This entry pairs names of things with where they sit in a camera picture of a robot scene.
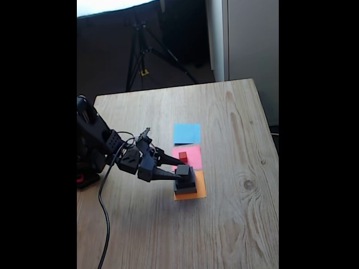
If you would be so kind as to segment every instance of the wooden table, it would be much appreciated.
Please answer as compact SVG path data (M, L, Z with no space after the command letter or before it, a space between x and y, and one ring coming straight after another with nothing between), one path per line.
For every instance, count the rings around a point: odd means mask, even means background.
M279 267L278 154L252 79L98 96L94 106L116 131L151 127L168 155L174 124L200 123L207 191L174 201L172 182L114 166L102 191L103 268ZM99 184L77 193L77 268L97 268L103 251Z

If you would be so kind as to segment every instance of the white wall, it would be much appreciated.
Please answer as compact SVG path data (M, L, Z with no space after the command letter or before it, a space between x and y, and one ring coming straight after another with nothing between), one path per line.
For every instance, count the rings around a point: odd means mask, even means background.
M229 79L253 78L268 124L279 125L278 0L228 0L228 31Z
M211 69L216 81L228 80L227 0L206 0Z

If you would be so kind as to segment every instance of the wire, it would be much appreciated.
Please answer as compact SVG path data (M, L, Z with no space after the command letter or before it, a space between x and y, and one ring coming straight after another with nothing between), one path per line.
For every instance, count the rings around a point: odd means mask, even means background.
M126 134L131 135L132 137L135 137L135 136L134 136L132 133L130 133L130 132L120 131L120 132L117 132L117 133L126 133Z
M102 202L102 199L101 199L101 193L102 193L102 189L103 189L103 186L105 185L105 182L106 182L106 179L108 177L108 174L110 173L111 171L111 168L112 166L114 165L114 161L115 159L117 158L118 154L121 152L122 153L122 150L124 148L125 145L127 145L127 142L129 140L135 140L135 137L132 136L131 138L127 139L125 143L123 143L121 145L121 147L119 147L119 149L117 150L116 154L114 155L114 158L112 159L111 161L111 164L110 164L110 167L108 168L107 172L106 172L106 175L101 183L101 187L100 187L100 190L99 190L99 201L100 201L100 205L103 209L103 212L105 213L105 218L106 218L106 225L107 225L107 233L106 233L106 241L105 241L105 246L103 248L103 252L102 252L102 256L101 256L101 260L100 260L100 263L99 263L99 267L98 269L101 269L102 268L102 264L103 264L103 261L105 260L105 256L106 256L106 251L107 251L107 247L108 247L108 241L110 239L110 221L109 221L109 218L108 218L108 214L107 214L107 211L106 211L106 208L105 206L103 205L103 202Z

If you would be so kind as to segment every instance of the sticky note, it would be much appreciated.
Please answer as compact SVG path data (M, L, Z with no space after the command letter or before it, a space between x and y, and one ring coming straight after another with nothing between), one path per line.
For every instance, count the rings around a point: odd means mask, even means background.
M191 147L174 147L172 149L172 157L179 159L180 152L186 152L187 163L189 166L193 166L194 170L202 170L202 154L201 147L199 145Z
M195 171L196 174L196 193L187 193L187 194L174 194L174 200L189 200L189 199L197 199L197 198L205 198L207 197L206 193L206 184L204 183L204 174L203 170Z
M200 124L179 124L174 125L174 144L195 144L201 142Z

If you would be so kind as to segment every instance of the black block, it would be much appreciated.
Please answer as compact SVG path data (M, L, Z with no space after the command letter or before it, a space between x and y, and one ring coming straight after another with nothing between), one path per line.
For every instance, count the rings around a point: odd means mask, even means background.
M178 165L176 175L183 177L182 180L175 180L173 189L175 194L196 193L196 175L193 167L189 165Z

